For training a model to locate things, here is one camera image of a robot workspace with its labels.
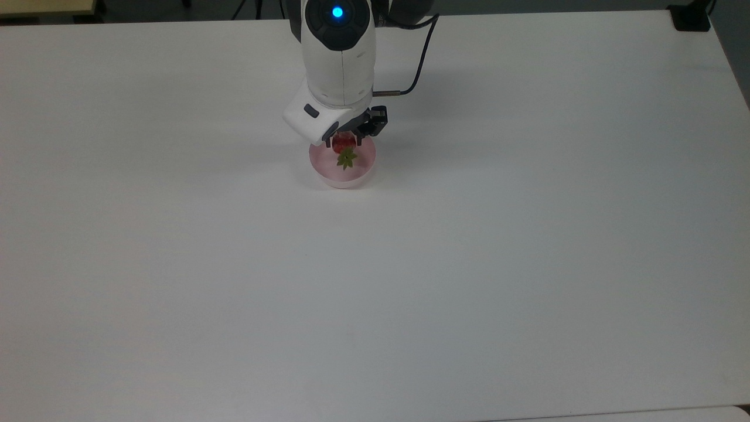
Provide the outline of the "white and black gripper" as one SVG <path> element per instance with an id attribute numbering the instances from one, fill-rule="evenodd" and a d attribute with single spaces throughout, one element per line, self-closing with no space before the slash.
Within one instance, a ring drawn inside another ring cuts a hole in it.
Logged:
<path id="1" fill-rule="evenodd" d="M 283 112 L 283 120 L 303 139 L 314 146 L 326 143 L 332 147 L 335 132 L 350 130 L 360 147 L 366 137 L 376 137 L 388 124 L 385 105 L 368 108 L 371 91 L 351 105 L 327 105 L 318 100 L 303 79 Z"/>

